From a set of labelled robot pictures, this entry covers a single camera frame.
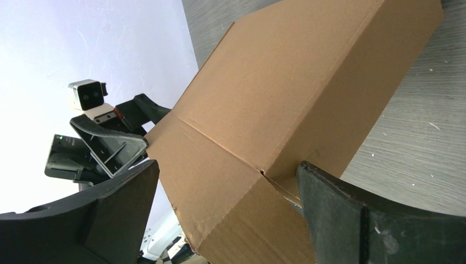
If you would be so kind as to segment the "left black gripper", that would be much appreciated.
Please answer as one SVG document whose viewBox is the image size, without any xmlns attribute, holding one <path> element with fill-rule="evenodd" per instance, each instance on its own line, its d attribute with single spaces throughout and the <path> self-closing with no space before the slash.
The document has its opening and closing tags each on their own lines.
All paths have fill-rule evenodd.
<svg viewBox="0 0 466 264">
<path fill-rule="evenodd" d="M 158 124 L 169 112 L 144 93 L 111 112 L 70 120 L 77 137 L 55 134 L 44 173 L 79 184 L 99 184 L 147 158 L 143 125 Z"/>
</svg>

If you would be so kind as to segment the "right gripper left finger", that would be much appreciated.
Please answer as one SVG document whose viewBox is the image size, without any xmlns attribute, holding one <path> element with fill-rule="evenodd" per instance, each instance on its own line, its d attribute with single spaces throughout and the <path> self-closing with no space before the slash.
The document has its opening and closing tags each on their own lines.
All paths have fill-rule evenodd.
<svg viewBox="0 0 466 264">
<path fill-rule="evenodd" d="M 1 214 L 1 263 L 137 263 L 159 173 L 150 159 L 60 200 Z"/>
</svg>

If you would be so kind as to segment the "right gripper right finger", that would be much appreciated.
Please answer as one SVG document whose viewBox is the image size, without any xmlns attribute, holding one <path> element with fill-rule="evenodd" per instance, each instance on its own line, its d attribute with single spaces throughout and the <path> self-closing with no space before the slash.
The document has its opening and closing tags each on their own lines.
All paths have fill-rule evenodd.
<svg viewBox="0 0 466 264">
<path fill-rule="evenodd" d="M 296 171 L 317 263 L 465 263 L 465 218 L 401 204 L 303 161 Z"/>
</svg>

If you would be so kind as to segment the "brown cardboard box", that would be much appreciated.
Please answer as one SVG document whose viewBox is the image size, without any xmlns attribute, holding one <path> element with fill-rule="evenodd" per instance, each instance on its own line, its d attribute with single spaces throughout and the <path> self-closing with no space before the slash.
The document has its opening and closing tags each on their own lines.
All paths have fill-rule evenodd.
<svg viewBox="0 0 466 264">
<path fill-rule="evenodd" d="M 340 177 L 440 25 L 440 1 L 280 1 L 234 22 L 147 153 L 211 263 L 313 263 L 296 169 Z"/>
</svg>

